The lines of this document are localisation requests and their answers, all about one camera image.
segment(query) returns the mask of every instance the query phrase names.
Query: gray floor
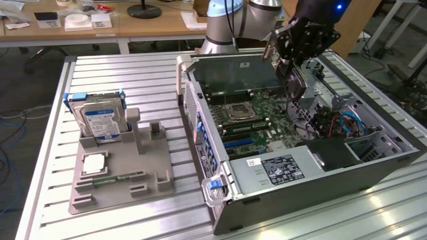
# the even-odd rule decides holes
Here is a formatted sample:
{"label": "gray floor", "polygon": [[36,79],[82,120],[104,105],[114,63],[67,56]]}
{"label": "gray floor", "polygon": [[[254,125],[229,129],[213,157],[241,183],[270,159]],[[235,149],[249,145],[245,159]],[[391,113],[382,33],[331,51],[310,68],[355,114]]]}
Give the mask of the gray floor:
{"label": "gray floor", "polygon": [[[366,30],[374,33],[385,16],[373,18]],[[391,29],[398,25],[398,22],[393,22],[381,39],[385,39],[391,32]],[[413,69],[407,68],[407,64],[426,44],[427,37],[411,29],[405,31],[401,39],[394,46],[394,56],[386,55],[382,62],[385,64],[397,64],[407,72],[413,73]],[[190,41],[191,47],[199,47],[202,41]],[[381,46],[381,42],[374,46],[374,50]],[[169,52],[186,50],[185,44],[179,44],[177,41],[165,41],[158,43],[158,50],[151,49],[150,42],[143,44],[133,44],[134,53],[145,52]],[[23,63],[28,59],[40,47],[31,47],[30,54],[22,54],[18,48],[11,48],[8,53],[6,48],[0,49],[0,112],[28,109],[39,105],[51,104],[55,97],[55,91],[63,66],[63,56],[56,53],[48,53],[43,59],[40,59],[34,65],[35,74],[26,75],[23,72]],[[64,49],[71,55],[110,55],[119,54],[119,47],[117,44],[100,44],[100,50],[94,51],[91,45],[64,46]],[[366,74],[367,72],[378,69],[381,65],[362,58],[358,54],[353,54],[346,59],[355,69]],[[390,83],[391,79],[387,75],[387,70],[378,71],[370,75],[370,77],[383,83]],[[427,77],[427,70],[423,71],[421,80],[425,81]],[[34,115],[42,115],[44,111],[38,111]],[[19,123],[22,119],[16,119],[11,122]],[[31,184],[32,173],[36,165],[39,148],[46,131],[47,118],[38,120],[28,120],[26,123],[27,133],[23,140],[18,145],[11,148],[7,153],[18,168],[19,177],[22,180],[22,196],[18,204],[14,205],[12,211],[8,211],[0,215],[0,239],[10,240],[15,238],[19,220],[22,216],[22,209],[24,207],[27,191]],[[10,126],[0,124],[0,133],[3,139],[15,129]],[[0,179],[4,177],[4,171],[0,172]],[[8,181],[0,186],[0,211],[4,209],[16,197],[18,185],[14,175],[10,176]]]}

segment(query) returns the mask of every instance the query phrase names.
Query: red cable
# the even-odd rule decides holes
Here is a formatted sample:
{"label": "red cable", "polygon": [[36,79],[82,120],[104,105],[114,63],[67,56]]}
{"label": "red cable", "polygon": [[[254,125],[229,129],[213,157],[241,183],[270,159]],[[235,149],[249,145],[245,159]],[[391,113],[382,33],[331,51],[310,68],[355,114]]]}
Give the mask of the red cable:
{"label": "red cable", "polygon": [[334,127],[334,122],[337,120],[339,116],[337,115],[334,118],[333,118],[333,122],[331,122],[331,127],[329,128],[329,136],[331,137],[331,134],[333,134],[333,127]]}

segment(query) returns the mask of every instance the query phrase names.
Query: hard drive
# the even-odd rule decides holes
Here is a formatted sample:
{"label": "hard drive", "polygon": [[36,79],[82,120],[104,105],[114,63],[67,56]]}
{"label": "hard drive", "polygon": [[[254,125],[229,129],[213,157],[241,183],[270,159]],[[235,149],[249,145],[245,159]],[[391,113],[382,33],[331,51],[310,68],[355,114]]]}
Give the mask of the hard drive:
{"label": "hard drive", "polygon": [[126,120],[126,94],[122,91],[106,94],[74,93],[64,103],[78,121],[82,136],[95,137],[98,143],[119,141],[121,133],[129,132]]}

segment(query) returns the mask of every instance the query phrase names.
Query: white table leg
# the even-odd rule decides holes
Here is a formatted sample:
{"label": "white table leg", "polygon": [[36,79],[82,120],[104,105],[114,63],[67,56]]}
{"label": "white table leg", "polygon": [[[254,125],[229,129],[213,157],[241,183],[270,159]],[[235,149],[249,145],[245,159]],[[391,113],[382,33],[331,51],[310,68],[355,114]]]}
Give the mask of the white table leg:
{"label": "white table leg", "polygon": [[422,48],[422,50],[419,51],[419,53],[414,57],[413,61],[407,65],[411,69],[417,68],[421,61],[425,59],[426,54],[427,54],[427,44],[425,45],[425,47]]}
{"label": "white table leg", "polygon": [[130,39],[127,37],[123,37],[123,38],[118,39],[121,54],[130,54],[129,43],[130,43]]}
{"label": "white table leg", "polygon": [[382,33],[383,33],[390,21],[393,20],[393,17],[395,16],[402,4],[403,4],[403,1],[402,0],[397,0],[397,2],[394,4],[394,6],[393,6],[386,18],[385,18],[385,20],[382,21],[382,23],[381,23],[381,25],[379,25],[375,33],[374,33],[374,36],[371,37],[371,39],[370,39],[370,41],[367,43],[367,47],[370,49],[373,48],[377,40],[379,39],[379,36],[382,35]]}
{"label": "white table leg", "polygon": [[410,25],[413,19],[415,18],[417,14],[419,13],[421,9],[422,9],[421,6],[417,6],[417,7],[414,8],[414,10],[411,11],[411,13],[410,13],[409,16],[406,17],[406,19],[405,19],[401,27],[399,27],[398,30],[395,31],[395,33],[394,33],[390,41],[387,42],[386,48],[390,49],[390,48],[393,47],[393,45],[395,44],[398,38],[401,37],[405,29],[407,28],[407,26]]}

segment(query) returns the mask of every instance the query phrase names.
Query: robotic arm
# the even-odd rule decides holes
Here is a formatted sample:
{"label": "robotic arm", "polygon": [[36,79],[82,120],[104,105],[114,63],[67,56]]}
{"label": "robotic arm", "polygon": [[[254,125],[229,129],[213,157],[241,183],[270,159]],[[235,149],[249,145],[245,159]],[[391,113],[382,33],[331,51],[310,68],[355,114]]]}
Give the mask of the robotic arm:
{"label": "robotic arm", "polygon": [[341,38],[334,29],[351,0],[299,0],[289,24],[273,31],[263,59],[271,59],[291,101],[302,98],[306,81],[301,66],[319,56]]}

